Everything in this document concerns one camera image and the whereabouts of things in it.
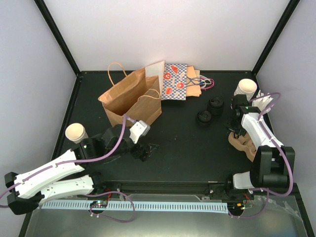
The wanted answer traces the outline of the large brown paper bag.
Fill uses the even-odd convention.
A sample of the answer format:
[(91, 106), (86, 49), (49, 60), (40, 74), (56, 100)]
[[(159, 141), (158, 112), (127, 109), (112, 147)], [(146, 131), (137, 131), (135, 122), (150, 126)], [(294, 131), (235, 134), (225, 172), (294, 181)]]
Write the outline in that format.
[(112, 87), (99, 96), (103, 109), (112, 126), (123, 124), (123, 115), (142, 120), (151, 125), (162, 113), (160, 83), (158, 75), (148, 76), (141, 68), (114, 83), (108, 74)]

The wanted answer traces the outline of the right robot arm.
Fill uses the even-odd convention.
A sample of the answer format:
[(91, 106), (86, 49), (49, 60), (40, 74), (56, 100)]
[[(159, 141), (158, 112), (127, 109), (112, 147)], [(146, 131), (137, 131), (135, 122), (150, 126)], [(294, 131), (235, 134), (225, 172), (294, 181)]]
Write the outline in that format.
[(247, 134), (256, 153), (248, 172), (236, 173), (227, 181), (224, 192), (230, 199), (240, 196), (242, 190), (265, 191), (279, 197), (286, 197), (292, 192), (295, 151), (275, 137), (263, 118), (277, 101), (277, 98), (273, 99), (260, 110), (244, 94), (232, 98), (233, 115), (227, 128), (234, 138)]

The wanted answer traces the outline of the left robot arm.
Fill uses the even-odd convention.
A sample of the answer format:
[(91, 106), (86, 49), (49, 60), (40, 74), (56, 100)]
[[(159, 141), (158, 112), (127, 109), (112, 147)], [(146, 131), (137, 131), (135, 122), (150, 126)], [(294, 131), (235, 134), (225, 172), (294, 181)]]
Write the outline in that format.
[(14, 214), (29, 213), (44, 203), (76, 195), (101, 197), (106, 191), (101, 167), (125, 154), (146, 161), (154, 146), (134, 143), (130, 133), (98, 134), (85, 138), (51, 162), (26, 173), (5, 175), (6, 207)]

